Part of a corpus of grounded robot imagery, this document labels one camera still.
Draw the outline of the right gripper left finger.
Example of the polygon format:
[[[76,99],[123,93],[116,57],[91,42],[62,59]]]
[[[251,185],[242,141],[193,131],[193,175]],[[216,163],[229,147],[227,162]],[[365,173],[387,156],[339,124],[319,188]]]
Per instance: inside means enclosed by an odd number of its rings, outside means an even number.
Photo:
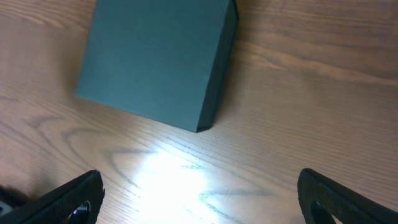
[[[90,170],[26,203],[2,189],[1,223],[96,223],[104,195],[98,170]]]

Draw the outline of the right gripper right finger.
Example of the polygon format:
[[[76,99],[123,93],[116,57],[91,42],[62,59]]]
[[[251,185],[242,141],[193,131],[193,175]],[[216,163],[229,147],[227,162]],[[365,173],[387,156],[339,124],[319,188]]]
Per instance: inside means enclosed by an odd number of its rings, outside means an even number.
[[[306,224],[397,223],[397,212],[309,168],[300,172],[297,192]]]

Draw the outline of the dark green box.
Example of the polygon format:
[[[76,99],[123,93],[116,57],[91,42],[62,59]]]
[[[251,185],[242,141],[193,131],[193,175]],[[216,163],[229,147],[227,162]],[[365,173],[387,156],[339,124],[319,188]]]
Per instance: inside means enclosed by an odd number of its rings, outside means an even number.
[[[194,133],[215,122],[234,0],[97,0],[76,94]]]

